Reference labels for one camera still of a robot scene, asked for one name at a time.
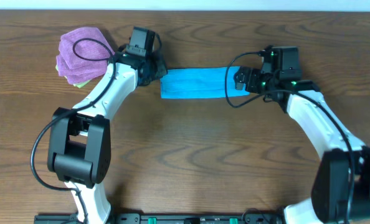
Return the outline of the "blue microfiber cloth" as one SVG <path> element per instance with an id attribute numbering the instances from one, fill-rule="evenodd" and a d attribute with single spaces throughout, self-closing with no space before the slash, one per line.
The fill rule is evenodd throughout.
<path id="1" fill-rule="evenodd" d="M 233 76 L 236 67 L 171 69 L 160 79 L 162 99 L 208 99 L 247 96 L 245 90 L 236 90 Z"/>

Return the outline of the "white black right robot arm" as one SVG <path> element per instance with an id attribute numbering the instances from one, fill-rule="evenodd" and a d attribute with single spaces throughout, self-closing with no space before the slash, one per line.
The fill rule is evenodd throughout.
<path id="1" fill-rule="evenodd" d="M 283 209 L 283 223 L 350 223 L 370 219 L 370 147 L 348 130 L 318 85 L 302 78 L 297 47 L 256 52 L 260 69 L 241 66 L 236 90 L 276 102 L 304 131 L 320 166 L 310 198 Z"/>

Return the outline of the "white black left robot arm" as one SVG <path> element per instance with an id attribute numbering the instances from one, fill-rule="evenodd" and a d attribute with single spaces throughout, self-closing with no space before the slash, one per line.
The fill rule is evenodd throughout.
<path id="1" fill-rule="evenodd" d="M 167 72 L 156 32 L 134 27 L 128 44 L 106 58 L 107 70 L 95 88 L 71 109 L 58 108 L 50 131 L 48 169 L 65 184 L 78 208 L 77 223 L 107 223 L 111 205 L 103 180 L 111 161 L 110 122 L 136 88 Z"/>

